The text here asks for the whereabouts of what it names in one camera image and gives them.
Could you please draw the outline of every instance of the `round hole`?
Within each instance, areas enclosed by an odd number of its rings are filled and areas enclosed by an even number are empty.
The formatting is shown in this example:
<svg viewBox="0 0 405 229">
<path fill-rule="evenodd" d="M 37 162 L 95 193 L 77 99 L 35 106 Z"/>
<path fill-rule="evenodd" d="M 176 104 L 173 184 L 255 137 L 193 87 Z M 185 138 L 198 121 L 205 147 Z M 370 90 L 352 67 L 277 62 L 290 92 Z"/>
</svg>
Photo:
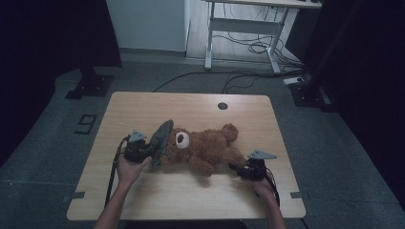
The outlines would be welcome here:
<svg viewBox="0 0 405 229">
<path fill-rule="evenodd" d="M 226 103 L 219 103 L 218 108 L 221 110 L 226 110 L 227 109 L 227 104 Z"/>
</svg>

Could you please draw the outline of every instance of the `human arm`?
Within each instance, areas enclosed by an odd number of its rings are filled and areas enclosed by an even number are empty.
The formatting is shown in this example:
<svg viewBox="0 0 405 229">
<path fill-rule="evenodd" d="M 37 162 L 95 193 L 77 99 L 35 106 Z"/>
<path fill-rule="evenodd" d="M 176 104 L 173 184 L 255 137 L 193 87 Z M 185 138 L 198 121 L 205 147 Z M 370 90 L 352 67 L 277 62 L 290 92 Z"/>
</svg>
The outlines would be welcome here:
<svg viewBox="0 0 405 229">
<path fill-rule="evenodd" d="M 118 157 L 118 186 L 99 216 L 94 226 L 95 229 L 118 227 L 125 198 L 142 169 L 151 161 L 152 158 L 147 157 L 141 164 L 136 164 L 126 160 L 123 155 Z"/>
<path fill-rule="evenodd" d="M 287 229 L 286 222 L 283 219 L 283 215 L 281 214 L 277 200 L 274 196 L 273 189 L 267 180 L 243 180 L 252 186 L 254 191 L 256 191 L 260 198 L 265 202 L 268 229 Z"/>
</svg>

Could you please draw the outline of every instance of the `black curtain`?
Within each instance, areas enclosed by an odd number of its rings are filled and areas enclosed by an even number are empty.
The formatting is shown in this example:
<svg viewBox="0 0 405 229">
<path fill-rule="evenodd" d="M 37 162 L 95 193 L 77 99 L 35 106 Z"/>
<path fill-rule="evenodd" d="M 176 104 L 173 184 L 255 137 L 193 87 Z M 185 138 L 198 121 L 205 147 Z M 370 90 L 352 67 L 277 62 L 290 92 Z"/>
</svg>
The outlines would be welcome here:
<svg viewBox="0 0 405 229">
<path fill-rule="evenodd" d="M 0 1 L 1 164 L 54 92 L 83 66 L 121 67 L 105 0 Z"/>
<path fill-rule="evenodd" d="M 405 207 L 405 2 L 328 0 L 305 57 Z"/>
</svg>

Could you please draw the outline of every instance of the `metal frame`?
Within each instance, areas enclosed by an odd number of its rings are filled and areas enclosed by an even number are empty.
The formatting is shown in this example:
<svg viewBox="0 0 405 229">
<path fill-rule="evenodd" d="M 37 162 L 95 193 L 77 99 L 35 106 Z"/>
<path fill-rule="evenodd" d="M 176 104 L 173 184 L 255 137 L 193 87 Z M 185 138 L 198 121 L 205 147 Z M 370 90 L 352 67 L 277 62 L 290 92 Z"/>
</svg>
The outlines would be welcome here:
<svg viewBox="0 0 405 229">
<path fill-rule="evenodd" d="M 253 20 L 240 20 L 228 18 L 215 18 L 215 2 L 212 2 L 211 14 L 208 26 L 208 42 L 205 50 L 205 69 L 211 70 L 212 62 L 212 32 L 213 31 L 235 31 L 243 33 L 257 33 L 266 35 L 275 35 L 271 42 L 270 49 L 267 50 L 268 59 L 275 73 L 280 73 L 278 58 L 275 55 L 275 49 L 280 39 L 281 32 L 286 22 L 288 8 L 285 8 L 283 17 L 279 22 L 264 22 Z"/>
</svg>

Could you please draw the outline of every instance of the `teddy bear snout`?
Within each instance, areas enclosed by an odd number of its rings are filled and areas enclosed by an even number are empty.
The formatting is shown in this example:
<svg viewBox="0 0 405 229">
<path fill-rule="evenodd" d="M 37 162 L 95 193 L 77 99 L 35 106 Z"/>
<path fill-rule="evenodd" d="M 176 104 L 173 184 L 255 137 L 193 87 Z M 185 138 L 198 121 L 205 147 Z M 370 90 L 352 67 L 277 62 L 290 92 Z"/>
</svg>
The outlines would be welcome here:
<svg viewBox="0 0 405 229">
<path fill-rule="evenodd" d="M 176 134 L 176 145 L 179 149 L 187 148 L 190 144 L 190 137 L 185 132 L 178 132 Z"/>
</svg>

